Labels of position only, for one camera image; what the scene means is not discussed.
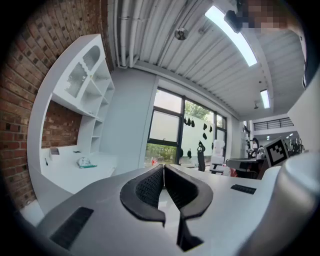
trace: ceiling light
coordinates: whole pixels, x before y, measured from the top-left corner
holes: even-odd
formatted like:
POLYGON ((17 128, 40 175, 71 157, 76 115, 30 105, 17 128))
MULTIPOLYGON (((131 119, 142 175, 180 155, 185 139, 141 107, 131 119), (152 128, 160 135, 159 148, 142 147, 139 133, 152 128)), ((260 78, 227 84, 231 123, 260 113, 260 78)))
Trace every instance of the ceiling light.
POLYGON ((262 101, 263 101, 263 106, 265 109, 270 108, 270 103, 269 103, 269 95, 267 89, 260 91, 262 101))
POLYGON ((213 5, 204 15, 213 21, 220 29, 222 29, 222 31, 232 40, 232 42, 243 55, 249 67, 257 63, 256 56, 254 55, 254 52, 250 48, 244 36, 241 33, 235 33, 233 31, 233 29, 225 21, 225 14, 222 11, 213 5))

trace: window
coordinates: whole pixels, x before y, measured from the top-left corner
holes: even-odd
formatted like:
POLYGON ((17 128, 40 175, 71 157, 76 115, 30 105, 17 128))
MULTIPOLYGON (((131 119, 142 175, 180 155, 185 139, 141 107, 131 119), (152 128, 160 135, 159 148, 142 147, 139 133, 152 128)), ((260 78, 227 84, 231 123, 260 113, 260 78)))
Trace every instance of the window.
POLYGON ((159 88, 153 104, 144 166, 181 164, 198 169, 197 149, 200 141, 205 147, 204 162, 209 169, 215 139, 227 143, 225 117, 159 88))

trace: tree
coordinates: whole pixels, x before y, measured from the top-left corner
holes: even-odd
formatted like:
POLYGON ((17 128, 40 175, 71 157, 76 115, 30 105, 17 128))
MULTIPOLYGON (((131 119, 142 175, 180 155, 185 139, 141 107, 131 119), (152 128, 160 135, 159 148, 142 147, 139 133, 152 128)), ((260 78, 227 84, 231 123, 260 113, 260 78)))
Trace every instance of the tree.
POLYGON ((195 118, 199 118, 201 120, 210 122, 207 115, 211 114, 211 111, 203 108, 202 106, 196 105, 190 101, 185 101, 184 112, 195 118))

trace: black rubber pad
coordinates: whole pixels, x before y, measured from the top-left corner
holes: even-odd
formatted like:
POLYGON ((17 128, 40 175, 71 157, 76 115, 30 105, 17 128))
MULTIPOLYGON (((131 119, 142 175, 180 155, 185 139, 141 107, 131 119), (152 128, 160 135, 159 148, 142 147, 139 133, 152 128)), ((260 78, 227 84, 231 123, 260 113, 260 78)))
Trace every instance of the black rubber pad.
POLYGON ((78 208, 50 237, 52 241, 65 249, 69 249, 94 210, 78 208))
POLYGON ((240 191, 240 192, 244 192, 244 193, 248 193, 248 194, 251 194, 251 195, 253 195, 257 190, 256 188, 253 188, 253 187, 242 186, 242 185, 238 185, 238 184, 232 185, 231 189, 232 190, 237 190, 237 191, 240 191))

